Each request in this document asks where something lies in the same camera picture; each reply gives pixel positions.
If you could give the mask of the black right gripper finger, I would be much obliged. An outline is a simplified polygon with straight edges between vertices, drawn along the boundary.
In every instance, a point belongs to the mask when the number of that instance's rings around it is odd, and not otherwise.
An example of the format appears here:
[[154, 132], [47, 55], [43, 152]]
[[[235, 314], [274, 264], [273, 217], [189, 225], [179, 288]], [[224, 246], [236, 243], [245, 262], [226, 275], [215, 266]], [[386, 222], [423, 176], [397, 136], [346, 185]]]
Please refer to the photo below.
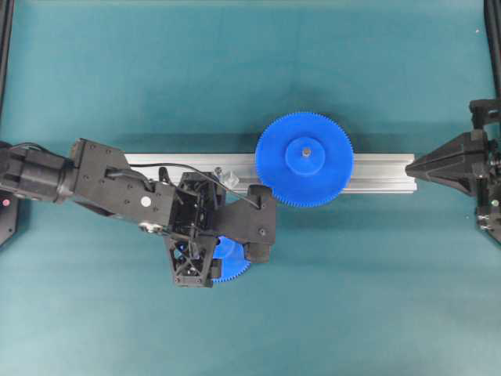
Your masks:
[[465, 132], [438, 149], [406, 165], [408, 177], [447, 186], [465, 194], [475, 194], [473, 163], [476, 142]]

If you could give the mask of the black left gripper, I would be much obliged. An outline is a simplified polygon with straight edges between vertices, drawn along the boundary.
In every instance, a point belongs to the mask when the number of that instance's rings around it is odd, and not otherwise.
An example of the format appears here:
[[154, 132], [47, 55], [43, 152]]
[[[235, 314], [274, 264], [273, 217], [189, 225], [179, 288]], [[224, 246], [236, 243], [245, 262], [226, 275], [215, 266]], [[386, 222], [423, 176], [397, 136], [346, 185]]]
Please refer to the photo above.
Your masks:
[[225, 192], [217, 183], [211, 172], [184, 172], [176, 187], [164, 243], [178, 287], [210, 288], [221, 274], [222, 263], [214, 260], [219, 239], [213, 219], [223, 205]]

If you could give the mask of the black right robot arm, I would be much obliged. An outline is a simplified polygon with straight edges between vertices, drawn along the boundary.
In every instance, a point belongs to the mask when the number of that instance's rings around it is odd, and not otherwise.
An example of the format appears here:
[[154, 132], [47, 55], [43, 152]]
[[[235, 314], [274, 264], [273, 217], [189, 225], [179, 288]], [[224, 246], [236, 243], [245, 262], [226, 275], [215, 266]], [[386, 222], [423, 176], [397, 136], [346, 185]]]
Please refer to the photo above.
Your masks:
[[479, 230], [499, 243], [500, 145], [485, 126], [500, 122], [500, 100], [473, 100], [469, 109], [473, 129], [408, 164], [405, 173], [475, 197]]

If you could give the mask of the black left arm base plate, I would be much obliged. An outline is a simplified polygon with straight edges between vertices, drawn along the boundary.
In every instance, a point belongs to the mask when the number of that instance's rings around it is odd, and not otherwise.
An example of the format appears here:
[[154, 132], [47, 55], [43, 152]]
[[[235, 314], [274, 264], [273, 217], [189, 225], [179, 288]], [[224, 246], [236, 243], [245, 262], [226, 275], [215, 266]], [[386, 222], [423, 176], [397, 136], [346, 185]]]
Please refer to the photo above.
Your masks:
[[12, 193], [2, 190], [0, 201], [0, 244], [3, 246], [16, 233], [19, 200]]

